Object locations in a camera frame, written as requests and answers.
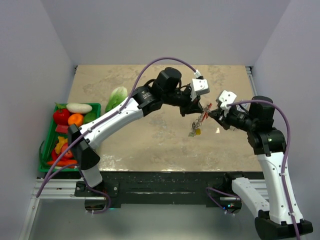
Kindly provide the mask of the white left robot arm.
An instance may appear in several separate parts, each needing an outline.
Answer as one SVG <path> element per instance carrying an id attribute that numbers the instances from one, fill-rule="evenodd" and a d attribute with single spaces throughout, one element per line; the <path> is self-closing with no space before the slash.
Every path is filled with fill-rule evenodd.
<path id="1" fill-rule="evenodd" d="M 191 82 L 183 86 L 181 72 L 167 67 L 157 78 L 135 88 L 118 106 L 101 117 L 80 127 L 73 124 L 68 128 L 68 145 L 78 163 L 81 176 L 87 182 L 85 189 L 88 193 L 99 196 L 104 190 L 98 166 L 100 156 L 96 153 L 96 148 L 112 134 L 159 110 L 162 105 L 179 107 L 183 117 L 203 112 L 200 99 L 202 95 L 209 93 L 210 88 L 199 71 L 194 75 Z"/>

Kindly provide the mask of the key bunch with red carabiner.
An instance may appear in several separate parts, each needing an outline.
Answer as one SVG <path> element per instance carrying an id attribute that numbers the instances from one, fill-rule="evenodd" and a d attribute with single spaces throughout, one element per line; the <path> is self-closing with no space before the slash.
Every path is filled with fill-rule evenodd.
<path id="1" fill-rule="evenodd" d="M 192 122 L 191 131 L 188 134 L 189 137 L 195 137 L 201 134 L 201 125 L 203 121 L 209 117 L 209 112 L 211 111 L 212 106 L 212 103 L 207 104 L 201 115 Z"/>

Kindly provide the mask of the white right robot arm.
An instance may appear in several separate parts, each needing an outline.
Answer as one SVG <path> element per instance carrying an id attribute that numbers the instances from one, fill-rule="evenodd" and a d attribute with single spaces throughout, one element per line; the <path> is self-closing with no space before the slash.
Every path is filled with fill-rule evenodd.
<path id="1" fill-rule="evenodd" d="M 234 127 L 247 134 L 266 185 L 268 199 L 264 199 L 244 176 L 229 176 L 223 192 L 239 198 L 254 217 L 255 230 L 262 240 L 296 238 L 313 232 L 313 225 L 304 219 L 295 199 L 288 170 L 291 129 L 287 117 L 273 101 L 254 96 L 247 101 L 248 110 L 238 110 L 245 101 L 223 91 L 216 99 L 217 109 L 209 116 L 225 130 Z"/>

